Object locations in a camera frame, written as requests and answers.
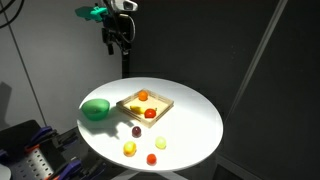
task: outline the table top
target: table top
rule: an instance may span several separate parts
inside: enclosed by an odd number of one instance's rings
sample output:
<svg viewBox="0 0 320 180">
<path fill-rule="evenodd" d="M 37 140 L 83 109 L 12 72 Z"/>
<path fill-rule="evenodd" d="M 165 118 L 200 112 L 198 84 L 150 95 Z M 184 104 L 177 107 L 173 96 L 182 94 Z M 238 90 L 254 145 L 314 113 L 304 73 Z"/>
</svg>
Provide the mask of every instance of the table top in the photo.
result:
<svg viewBox="0 0 320 180">
<path fill-rule="evenodd" d="M 116 107 L 118 101 L 143 88 L 174 101 L 174 106 L 151 128 Z M 110 102 L 106 119 L 96 122 L 87 120 L 80 110 L 84 102 L 95 98 Z M 177 171 L 194 166 L 215 151 L 223 134 L 220 114 L 208 99 L 187 86 L 157 78 L 127 78 L 98 87 L 80 104 L 77 124 L 84 140 L 101 156 L 128 169 L 144 172 Z M 141 128 L 139 138 L 132 136 L 133 126 Z M 165 149 L 155 146 L 158 136 L 166 139 Z M 134 141 L 137 146 L 132 157 L 123 153 L 127 141 Z M 153 166 L 146 163 L 151 153 L 157 157 Z"/>
</svg>

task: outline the wooden tray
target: wooden tray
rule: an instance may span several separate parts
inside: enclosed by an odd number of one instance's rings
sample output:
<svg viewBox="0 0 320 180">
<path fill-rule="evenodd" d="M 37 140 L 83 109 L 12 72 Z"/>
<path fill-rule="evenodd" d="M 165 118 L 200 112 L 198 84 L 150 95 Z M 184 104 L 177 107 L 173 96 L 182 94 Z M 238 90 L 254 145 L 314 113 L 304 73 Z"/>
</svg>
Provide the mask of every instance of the wooden tray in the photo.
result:
<svg viewBox="0 0 320 180">
<path fill-rule="evenodd" d="M 140 91 L 148 92 L 148 100 L 140 101 L 138 99 L 138 93 Z M 161 96 L 148 89 L 142 89 L 133 95 L 117 102 L 116 106 L 126 114 L 140 121 L 144 126 L 151 128 L 166 112 L 173 107 L 173 101 L 164 96 Z M 157 108 L 157 115 L 154 118 L 145 118 L 144 114 L 136 114 L 130 110 L 130 106 L 140 106 L 143 108 Z"/>
</svg>

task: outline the black wall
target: black wall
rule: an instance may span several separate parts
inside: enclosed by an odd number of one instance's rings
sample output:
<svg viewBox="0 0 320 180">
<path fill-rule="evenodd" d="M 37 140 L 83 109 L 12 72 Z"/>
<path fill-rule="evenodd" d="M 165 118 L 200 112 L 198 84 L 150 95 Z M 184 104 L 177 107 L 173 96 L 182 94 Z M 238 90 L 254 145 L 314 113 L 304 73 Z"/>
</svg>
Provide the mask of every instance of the black wall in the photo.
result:
<svg viewBox="0 0 320 180">
<path fill-rule="evenodd" d="M 138 1 L 131 76 L 180 82 L 225 120 L 278 1 Z M 262 179 L 320 179 L 319 5 L 289 0 L 217 153 Z"/>
</svg>

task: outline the green bowl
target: green bowl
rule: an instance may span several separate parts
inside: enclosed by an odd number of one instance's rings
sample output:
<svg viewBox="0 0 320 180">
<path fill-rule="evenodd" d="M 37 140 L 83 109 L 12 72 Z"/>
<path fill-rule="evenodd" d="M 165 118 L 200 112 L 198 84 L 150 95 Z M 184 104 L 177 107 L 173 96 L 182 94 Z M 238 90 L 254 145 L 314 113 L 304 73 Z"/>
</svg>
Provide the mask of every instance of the green bowl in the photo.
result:
<svg viewBox="0 0 320 180">
<path fill-rule="evenodd" d="M 109 101 L 105 99 L 91 99 L 81 106 L 83 114 L 91 121 L 104 119 L 110 109 Z"/>
</svg>

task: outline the yellow ball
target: yellow ball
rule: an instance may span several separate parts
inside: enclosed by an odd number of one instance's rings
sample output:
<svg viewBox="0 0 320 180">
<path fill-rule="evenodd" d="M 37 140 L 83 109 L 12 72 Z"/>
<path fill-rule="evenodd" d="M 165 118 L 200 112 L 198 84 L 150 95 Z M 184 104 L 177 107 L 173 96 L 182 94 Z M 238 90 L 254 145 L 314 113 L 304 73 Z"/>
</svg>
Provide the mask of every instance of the yellow ball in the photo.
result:
<svg viewBox="0 0 320 180">
<path fill-rule="evenodd" d="M 166 148 L 166 146 L 167 146 L 166 139 L 165 139 L 164 137 L 161 137 L 161 136 L 157 137 L 157 138 L 156 138 L 156 146 L 157 146 L 157 148 L 159 148 L 159 149 L 164 149 L 164 148 Z"/>
<path fill-rule="evenodd" d="M 123 153 L 126 156 L 133 156 L 136 153 L 137 146 L 133 141 L 128 141 L 123 146 Z"/>
</svg>

